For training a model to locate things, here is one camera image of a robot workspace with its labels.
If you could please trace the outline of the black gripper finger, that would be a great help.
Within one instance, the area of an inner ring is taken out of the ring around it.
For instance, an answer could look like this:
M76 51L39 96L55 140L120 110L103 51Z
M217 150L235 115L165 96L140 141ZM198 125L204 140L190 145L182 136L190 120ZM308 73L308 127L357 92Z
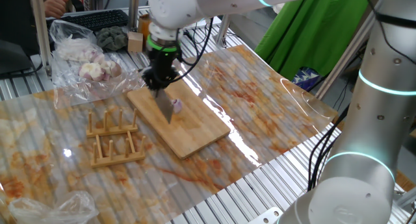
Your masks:
M171 83L177 82L181 78L180 74L177 71L173 71L167 78L165 78L162 83L162 88L167 88Z
M142 79L146 83L149 90L159 90L160 82L155 77L155 72L152 69L143 71Z

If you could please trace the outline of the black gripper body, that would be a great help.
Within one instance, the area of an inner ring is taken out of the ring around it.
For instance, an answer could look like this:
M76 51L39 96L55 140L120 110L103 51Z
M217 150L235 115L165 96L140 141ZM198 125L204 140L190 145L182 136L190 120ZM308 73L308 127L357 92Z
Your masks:
M173 61L177 57L177 52L166 52L152 50L148 52L150 68L146 71L148 77L156 75L158 78L176 78L177 71Z

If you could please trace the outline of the person's hand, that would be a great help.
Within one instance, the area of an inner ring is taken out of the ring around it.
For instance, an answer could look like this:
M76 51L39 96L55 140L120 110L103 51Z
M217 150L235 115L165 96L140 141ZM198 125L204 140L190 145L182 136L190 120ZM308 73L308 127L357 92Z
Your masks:
M46 0L44 2L45 16L60 19L66 13L66 4L69 0Z

